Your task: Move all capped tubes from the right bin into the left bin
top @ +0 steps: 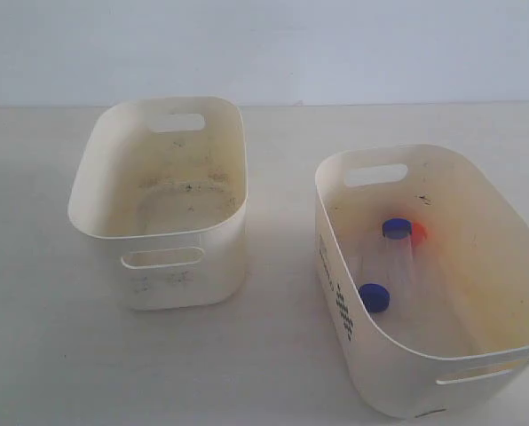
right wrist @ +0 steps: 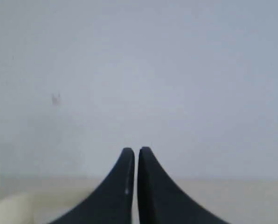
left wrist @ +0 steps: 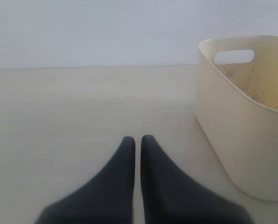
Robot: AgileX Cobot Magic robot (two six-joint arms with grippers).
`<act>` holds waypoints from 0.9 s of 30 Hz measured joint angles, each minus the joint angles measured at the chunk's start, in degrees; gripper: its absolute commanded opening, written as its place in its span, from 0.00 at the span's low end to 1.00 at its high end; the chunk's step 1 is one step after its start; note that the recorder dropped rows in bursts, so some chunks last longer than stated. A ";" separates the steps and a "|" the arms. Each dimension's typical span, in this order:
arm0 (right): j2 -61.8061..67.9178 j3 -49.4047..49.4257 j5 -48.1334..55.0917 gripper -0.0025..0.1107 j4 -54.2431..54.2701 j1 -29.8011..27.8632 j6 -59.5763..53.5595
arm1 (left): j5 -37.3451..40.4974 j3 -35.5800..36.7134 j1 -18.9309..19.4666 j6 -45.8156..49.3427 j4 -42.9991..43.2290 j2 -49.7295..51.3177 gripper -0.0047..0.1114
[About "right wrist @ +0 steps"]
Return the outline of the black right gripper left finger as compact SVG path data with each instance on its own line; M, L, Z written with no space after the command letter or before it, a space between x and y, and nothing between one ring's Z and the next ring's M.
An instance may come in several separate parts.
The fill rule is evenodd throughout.
M134 151L123 148L112 170L98 187L53 224L131 224Z

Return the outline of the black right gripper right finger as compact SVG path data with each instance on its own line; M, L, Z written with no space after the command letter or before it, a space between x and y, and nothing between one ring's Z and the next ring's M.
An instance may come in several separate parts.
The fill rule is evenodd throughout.
M225 224L189 197L160 165L149 147L138 160L138 211L141 224Z

